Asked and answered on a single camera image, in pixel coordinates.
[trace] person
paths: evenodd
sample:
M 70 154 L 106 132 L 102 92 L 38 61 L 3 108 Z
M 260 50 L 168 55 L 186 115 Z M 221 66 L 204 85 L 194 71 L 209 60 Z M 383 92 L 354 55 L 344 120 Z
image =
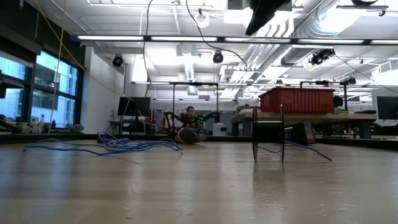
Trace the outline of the person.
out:
M 187 115 L 183 119 L 183 125 L 175 137 L 177 142 L 184 144 L 195 144 L 206 139 L 205 127 L 195 118 L 193 106 L 187 108 Z
M 205 131 L 204 125 L 199 124 L 197 119 L 195 118 L 195 109 L 193 106 L 189 106 L 187 108 L 187 117 L 185 118 L 182 128 L 192 128 L 192 129 L 199 128 L 200 131 L 203 131 L 203 132 Z

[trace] cable spool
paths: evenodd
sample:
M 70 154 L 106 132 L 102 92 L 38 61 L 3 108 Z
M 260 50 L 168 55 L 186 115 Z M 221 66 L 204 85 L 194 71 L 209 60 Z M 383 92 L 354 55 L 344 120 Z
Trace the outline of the cable spool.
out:
M 259 121 L 257 106 L 253 108 L 252 138 L 253 157 L 255 161 L 257 161 L 259 143 L 277 143 L 280 144 L 280 161 L 284 162 L 285 124 L 283 105 L 280 105 L 280 121 Z

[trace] monitor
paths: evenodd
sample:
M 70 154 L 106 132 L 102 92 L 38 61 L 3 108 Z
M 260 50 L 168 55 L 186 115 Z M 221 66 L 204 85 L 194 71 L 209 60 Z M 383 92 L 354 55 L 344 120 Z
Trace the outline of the monitor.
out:
M 398 97 L 378 96 L 377 113 L 379 119 L 398 119 Z
M 120 97 L 118 116 L 150 116 L 149 108 L 150 97 Z

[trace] red plastic crate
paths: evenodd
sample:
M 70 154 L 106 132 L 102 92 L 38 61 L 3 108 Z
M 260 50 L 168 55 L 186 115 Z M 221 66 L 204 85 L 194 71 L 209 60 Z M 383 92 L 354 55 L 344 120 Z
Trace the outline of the red plastic crate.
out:
M 273 88 L 259 96 L 262 112 L 285 113 L 333 113 L 333 92 L 331 89 Z

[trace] blue cable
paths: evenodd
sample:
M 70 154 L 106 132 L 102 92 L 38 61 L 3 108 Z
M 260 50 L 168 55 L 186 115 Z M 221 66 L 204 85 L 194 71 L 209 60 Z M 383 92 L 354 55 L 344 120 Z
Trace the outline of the blue cable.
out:
M 109 136 L 112 141 L 106 142 L 103 139 L 103 136 Z M 121 154 L 125 152 L 142 152 L 146 151 L 149 149 L 152 149 L 153 147 L 168 147 L 170 149 L 173 149 L 174 151 L 177 151 L 181 154 L 183 154 L 183 149 L 179 147 L 173 140 L 171 139 L 161 139 L 161 141 L 157 142 L 138 142 L 138 141 L 131 141 L 129 143 L 125 143 L 124 141 L 121 141 L 120 139 L 117 139 L 111 134 L 108 134 L 106 132 L 99 132 L 98 133 L 98 139 L 103 143 L 103 144 L 78 144 L 78 143 L 68 143 L 68 142 L 63 142 L 58 139 L 43 139 L 35 142 L 34 144 L 37 143 L 42 143 L 42 142 L 59 142 L 62 144 L 67 144 L 71 146 L 83 146 L 83 147 L 103 147 L 105 150 L 108 152 L 100 153 L 100 152 L 95 152 L 87 149 L 63 149 L 63 148 L 55 148 L 55 147 L 48 147 L 48 146 L 25 146 L 25 148 L 43 148 L 43 149 L 50 149 L 50 150 L 56 150 L 56 151 L 80 151 L 80 152 L 89 152 L 92 154 L 96 154 L 98 156 L 107 156 L 110 154 Z
M 278 151 L 271 151 L 271 150 L 268 150 L 268 149 L 266 149 L 266 148 L 264 148 L 264 147 L 261 147 L 261 146 L 259 146 L 259 148 L 261 148 L 261 149 L 263 149 L 263 150 L 265 150 L 265 151 L 267 151 L 267 152 L 271 152 L 271 153 L 275 153 L 275 154 L 281 152 L 281 149 L 279 149 Z
M 329 160 L 330 162 L 332 161 L 332 159 L 330 159 L 329 157 L 323 155 L 322 153 L 320 153 L 319 151 L 317 151 L 317 150 L 315 150 L 315 149 L 313 149 L 313 148 L 311 148 L 311 147 L 302 146 L 302 145 L 300 145 L 300 144 L 292 143 L 292 142 L 289 142 L 289 141 L 285 141 L 285 143 L 286 143 L 286 144 L 291 144 L 291 145 L 297 146 L 297 147 L 302 147 L 302 148 L 304 148 L 304 149 L 309 149 L 309 150 L 311 150 L 311 151 L 314 151 L 314 152 L 318 153 L 320 156 L 324 157 L 325 159 Z

